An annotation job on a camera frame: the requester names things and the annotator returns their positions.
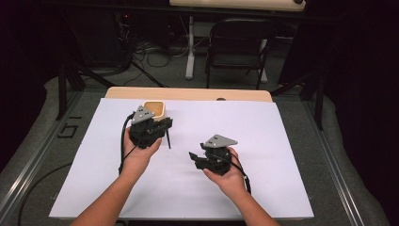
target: white table surface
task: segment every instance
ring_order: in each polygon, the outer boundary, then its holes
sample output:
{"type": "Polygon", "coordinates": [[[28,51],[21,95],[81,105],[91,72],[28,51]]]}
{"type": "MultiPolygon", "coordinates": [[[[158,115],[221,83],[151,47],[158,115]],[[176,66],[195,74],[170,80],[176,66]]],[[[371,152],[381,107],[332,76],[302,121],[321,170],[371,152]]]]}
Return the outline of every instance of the white table surface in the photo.
{"type": "MultiPolygon", "coordinates": [[[[76,218],[118,177],[120,132],[126,117],[145,100],[102,99],[50,213],[76,218]]],[[[247,173],[252,195],[272,218],[312,218],[279,111],[274,103],[165,100],[173,119],[171,149],[160,150],[139,179],[120,218],[241,219],[232,202],[196,169],[188,152],[203,156],[200,143],[214,134],[232,146],[247,173]]]]}

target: chair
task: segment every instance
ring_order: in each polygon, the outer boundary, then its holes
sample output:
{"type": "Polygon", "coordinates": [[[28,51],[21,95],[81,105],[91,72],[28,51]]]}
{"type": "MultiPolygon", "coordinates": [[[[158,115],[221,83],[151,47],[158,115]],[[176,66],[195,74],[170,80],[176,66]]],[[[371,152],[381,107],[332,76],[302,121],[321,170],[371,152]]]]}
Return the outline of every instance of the chair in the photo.
{"type": "Polygon", "coordinates": [[[206,57],[206,88],[211,68],[216,68],[247,70],[247,73],[258,70],[256,89],[259,89],[269,44],[275,36],[273,23],[264,19],[230,18],[216,23],[211,29],[206,57]]]}

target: electronic equipment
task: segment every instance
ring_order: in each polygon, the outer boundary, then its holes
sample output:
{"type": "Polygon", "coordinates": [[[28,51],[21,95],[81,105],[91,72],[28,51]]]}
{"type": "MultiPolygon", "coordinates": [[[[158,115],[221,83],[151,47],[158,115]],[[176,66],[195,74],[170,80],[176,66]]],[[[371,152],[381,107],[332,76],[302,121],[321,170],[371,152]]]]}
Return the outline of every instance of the electronic equipment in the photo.
{"type": "Polygon", "coordinates": [[[200,144],[200,147],[205,150],[206,158],[198,157],[194,153],[189,153],[190,158],[195,162],[197,169],[208,169],[213,173],[219,174],[220,176],[223,176],[225,173],[227,173],[230,170],[231,165],[233,165],[243,174],[244,180],[246,182],[247,192],[250,194],[251,189],[249,178],[244,173],[244,169],[240,163],[240,160],[238,160],[237,156],[234,156],[227,148],[227,146],[237,143],[238,142],[236,140],[223,137],[221,135],[214,135],[205,143],[200,144]],[[236,158],[238,165],[231,161],[232,157],[236,158]]]}
{"type": "Polygon", "coordinates": [[[120,142],[120,173],[123,169],[124,159],[136,148],[145,149],[150,147],[155,140],[160,137],[167,135],[168,146],[170,148],[170,139],[168,129],[172,127],[173,120],[169,117],[164,118],[160,121],[155,121],[153,119],[155,113],[151,112],[144,106],[139,106],[137,111],[133,112],[132,115],[128,116],[122,127],[121,142],[120,142]],[[129,131],[129,139],[132,140],[135,147],[130,151],[130,153],[125,155],[124,152],[124,134],[126,130],[126,125],[129,120],[132,120],[132,124],[129,131]]]}

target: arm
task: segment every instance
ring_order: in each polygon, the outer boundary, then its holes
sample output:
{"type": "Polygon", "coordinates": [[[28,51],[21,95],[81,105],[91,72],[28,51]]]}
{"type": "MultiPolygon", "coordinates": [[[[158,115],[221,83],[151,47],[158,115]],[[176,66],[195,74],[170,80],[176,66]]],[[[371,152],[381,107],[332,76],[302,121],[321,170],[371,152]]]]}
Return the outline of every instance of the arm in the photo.
{"type": "MultiPolygon", "coordinates": [[[[237,152],[233,148],[229,148],[229,150],[234,156],[238,157],[237,152]]],[[[239,166],[235,157],[231,160],[239,166]]],[[[237,168],[231,167],[223,176],[214,174],[208,169],[204,169],[203,172],[211,181],[217,184],[222,192],[231,199],[235,206],[237,206],[247,226],[278,225],[278,223],[273,220],[247,192],[243,175],[237,168]]]]}
{"type": "MultiPolygon", "coordinates": [[[[161,138],[158,138],[147,149],[143,150],[136,147],[125,158],[120,176],[77,217],[72,225],[114,225],[130,191],[149,165],[151,156],[160,145],[161,138]]],[[[124,137],[125,155],[134,147],[133,142],[129,139],[129,129],[126,129],[124,137]]]]}

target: hand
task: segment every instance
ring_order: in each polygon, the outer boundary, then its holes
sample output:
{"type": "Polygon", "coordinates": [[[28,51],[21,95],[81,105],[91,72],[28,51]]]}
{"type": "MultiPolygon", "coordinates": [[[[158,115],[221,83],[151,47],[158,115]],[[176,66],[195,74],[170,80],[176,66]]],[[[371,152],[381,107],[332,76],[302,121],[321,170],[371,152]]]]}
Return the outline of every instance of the hand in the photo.
{"type": "Polygon", "coordinates": [[[124,156],[126,156],[133,148],[135,148],[123,162],[123,170],[121,174],[133,174],[141,176],[150,163],[152,155],[159,149],[162,139],[158,138],[149,148],[141,149],[135,147],[135,144],[129,138],[130,127],[125,130],[124,134],[124,156]]]}
{"type": "MultiPolygon", "coordinates": [[[[228,147],[228,149],[231,154],[238,158],[238,154],[233,148],[228,147]]],[[[241,167],[241,165],[238,163],[238,160],[234,156],[231,157],[231,161],[237,166],[241,167]]],[[[203,172],[211,181],[217,184],[222,192],[230,199],[232,199],[234,195],[242,193],[243,191],[247,192],[244,185],[243,174],[234,166],[231,166],[230,170],[223,176],[215,174],[208,169],[204,169],[203,172]]]]}

